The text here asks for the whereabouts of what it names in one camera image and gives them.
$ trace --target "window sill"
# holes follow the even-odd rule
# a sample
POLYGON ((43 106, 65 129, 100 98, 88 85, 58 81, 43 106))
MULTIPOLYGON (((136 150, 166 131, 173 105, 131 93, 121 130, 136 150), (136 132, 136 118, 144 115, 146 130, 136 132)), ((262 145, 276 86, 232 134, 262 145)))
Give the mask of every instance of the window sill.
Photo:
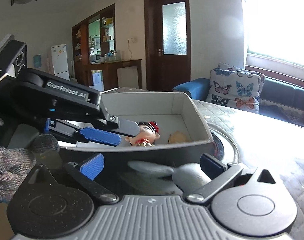
POLYGON ((283 60, 248 53, 246 65, 304 81, 304 67, 283 60))

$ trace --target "red hat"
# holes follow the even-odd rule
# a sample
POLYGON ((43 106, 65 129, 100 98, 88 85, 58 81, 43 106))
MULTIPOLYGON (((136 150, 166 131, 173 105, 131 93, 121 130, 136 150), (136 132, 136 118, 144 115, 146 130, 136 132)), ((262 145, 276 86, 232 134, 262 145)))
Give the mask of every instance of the red hat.
POLYGON ((159 133, 159 128, 158 128, 158 126, 157 126, 157 123, 156 123, 156 122, 151 121, 151 122, 149 122, 149 124, 151 124, 151 125, 154 127, 154 129, 155 129, 156 133, 159 133))

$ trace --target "sofa armrest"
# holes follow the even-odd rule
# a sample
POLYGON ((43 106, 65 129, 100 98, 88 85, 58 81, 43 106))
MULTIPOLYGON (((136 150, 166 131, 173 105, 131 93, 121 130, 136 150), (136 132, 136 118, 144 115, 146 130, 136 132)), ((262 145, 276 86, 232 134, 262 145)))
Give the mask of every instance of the sofa armrest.
POLYGON ((198 78, 184 84, 177 85, 173 91, 184 92, 192 99, 205 101, 210 89, 210 80, 198 78))

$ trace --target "white appliance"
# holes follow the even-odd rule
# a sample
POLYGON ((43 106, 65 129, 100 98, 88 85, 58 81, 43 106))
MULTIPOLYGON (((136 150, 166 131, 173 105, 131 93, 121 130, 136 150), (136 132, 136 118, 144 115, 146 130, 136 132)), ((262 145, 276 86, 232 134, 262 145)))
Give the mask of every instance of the white appliance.
POLYGON ((70 80, 66 44, 52 46, 48 60, 50 74, 70 80))

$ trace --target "blue gripper pad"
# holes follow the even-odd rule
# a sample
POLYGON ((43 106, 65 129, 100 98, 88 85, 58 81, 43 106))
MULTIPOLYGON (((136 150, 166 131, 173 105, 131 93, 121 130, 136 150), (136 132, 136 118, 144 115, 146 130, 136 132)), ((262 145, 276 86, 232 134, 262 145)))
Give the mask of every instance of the blue gripper pad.
POLYGON ((111 146, 118 146, 121 143, 121 137, 119 135, 107 131, 98 130, 89 126, 80 129, 79 133, 82 134, 85 139, 92 142, 102 143, 111 146))
POLYGON ((102 154, 95 156, 93 159, 80 166, 80 172, 89 179, 94 180, 104 168, 104 157, 102 154))

